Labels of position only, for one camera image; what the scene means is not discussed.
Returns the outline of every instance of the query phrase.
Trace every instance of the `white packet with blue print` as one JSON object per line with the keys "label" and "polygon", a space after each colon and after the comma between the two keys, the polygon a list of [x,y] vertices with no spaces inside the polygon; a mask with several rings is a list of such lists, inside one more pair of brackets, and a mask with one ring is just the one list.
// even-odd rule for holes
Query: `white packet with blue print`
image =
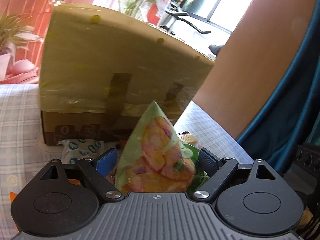
{"label": "white packet with blue print", "polygon": [[104,153],[104,143],[91,139],[67,139],[59,141],[64,149],[61,156],[62,163],[76,163],[78,160],[91,157],[97,158]]}

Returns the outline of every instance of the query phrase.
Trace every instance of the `blue gripper pad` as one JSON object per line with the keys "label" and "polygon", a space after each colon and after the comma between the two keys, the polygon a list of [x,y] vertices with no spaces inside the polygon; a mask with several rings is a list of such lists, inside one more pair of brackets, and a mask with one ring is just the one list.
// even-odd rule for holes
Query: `blue gripper pad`
{"label": "blue gripper pad", "polygon": [[106,177],[116,166],[118,153],[116,149],[109,149],[93,161],[93,166],[103,177]]}
{"label": "blue gripper pad", "polygon": [[207,149],[202,148],[199,152],[199,165],[211,177],[222,166],[222,161]]}

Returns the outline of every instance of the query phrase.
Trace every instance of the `black mechanical device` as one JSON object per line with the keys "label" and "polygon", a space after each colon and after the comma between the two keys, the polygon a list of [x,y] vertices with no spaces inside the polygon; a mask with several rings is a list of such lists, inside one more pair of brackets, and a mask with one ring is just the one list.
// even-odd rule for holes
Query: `black mechanical device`
{"label": "black mechanical device", "polygon": [[114,156],[110,149],[77,164],[50,161],[12,203],[20,231],[14,240],[299,239],[294,230],[303,203],[264,160],[239,164],[202,149],[199,165],[210,179],[191,197],[185,192],[125,197],[104,178]]}

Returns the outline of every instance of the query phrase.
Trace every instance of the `triangular cutout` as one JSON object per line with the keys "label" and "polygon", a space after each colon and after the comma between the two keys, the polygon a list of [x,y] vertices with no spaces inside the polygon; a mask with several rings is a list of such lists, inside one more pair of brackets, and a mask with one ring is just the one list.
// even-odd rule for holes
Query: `triangular cutout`
{"label": "triangular cutout", "polygon": [[276,179],[264,165],[258,166],[257,179]]}
{"label": "triangular cutout", "polygon": [[58,177],[57,167],[51,166],[40,179],[57,179]]}

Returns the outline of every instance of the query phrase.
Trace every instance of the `gray ribbed plate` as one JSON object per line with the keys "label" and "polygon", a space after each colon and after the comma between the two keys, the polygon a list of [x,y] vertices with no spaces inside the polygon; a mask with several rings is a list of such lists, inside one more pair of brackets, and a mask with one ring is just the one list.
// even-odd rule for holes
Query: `gray ribbed plate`
{"label": "gray ribbed plate", "polygon": [[[42,237],[20,233],[14,240]],[[130,193],[119,203],[107,203],[81,230],[51,240],[254,240],[225,226],[211,206],[189,200],[184,193]],[[289,232],[269,240],[298,239]]]}

